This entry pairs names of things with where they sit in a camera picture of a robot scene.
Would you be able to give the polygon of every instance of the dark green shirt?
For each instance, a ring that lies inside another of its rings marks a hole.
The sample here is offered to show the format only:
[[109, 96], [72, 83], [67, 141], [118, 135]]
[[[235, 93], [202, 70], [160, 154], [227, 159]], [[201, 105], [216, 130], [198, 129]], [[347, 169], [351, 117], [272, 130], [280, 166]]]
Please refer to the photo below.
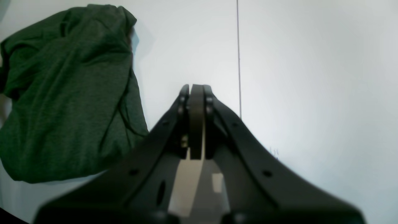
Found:
[[0, 158], [16, 181], [84, 177], [118, 162], [148, 133], [123, 7], [71, 8], [1, 43], [0, 92], [12, 111]]

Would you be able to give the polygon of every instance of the green cloth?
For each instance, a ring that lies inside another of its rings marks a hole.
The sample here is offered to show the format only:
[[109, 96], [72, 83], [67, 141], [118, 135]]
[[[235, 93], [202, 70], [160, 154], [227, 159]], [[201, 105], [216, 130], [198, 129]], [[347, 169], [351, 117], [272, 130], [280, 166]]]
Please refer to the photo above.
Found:
[[0, 158], [28, 183], [99, 173], [148, 133], [132, 70], [123, 7], [71, 8], [1, 43], [0, 93], [12, 111], [0, 129]]

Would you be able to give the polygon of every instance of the green fabric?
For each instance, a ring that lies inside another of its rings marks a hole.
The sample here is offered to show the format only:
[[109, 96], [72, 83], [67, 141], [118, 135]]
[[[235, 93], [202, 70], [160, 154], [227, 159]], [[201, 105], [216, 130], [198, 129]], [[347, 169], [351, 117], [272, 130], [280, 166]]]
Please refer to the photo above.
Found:
[[123, 7], [88, 5], [1, 43], [0, 92], [13, 105], [0, 158], [12, 179], [96, 174], [148, 133], [129, 45], [136, 21]]

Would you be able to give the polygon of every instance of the white surface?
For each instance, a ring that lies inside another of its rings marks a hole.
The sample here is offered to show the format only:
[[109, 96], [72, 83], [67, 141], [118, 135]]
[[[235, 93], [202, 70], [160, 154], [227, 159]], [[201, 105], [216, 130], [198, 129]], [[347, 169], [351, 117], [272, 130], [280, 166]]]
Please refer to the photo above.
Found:
[[[59, 11], [91, 4], [122, 5], [137, 19], [134, 71], [148, 128], [171, 106], [184, 84], [209, 84], [239, 113], [236, 1], [114, 0], [12, 1], [0, 23], [0, 41]], [[4, 209], [32, 221], [39, 205], [92, 177], [27, 184], [9, 178], [1, 166]]]
[[239, 1], [242, 119], [279, 159], [398, 220], [396, 1]]

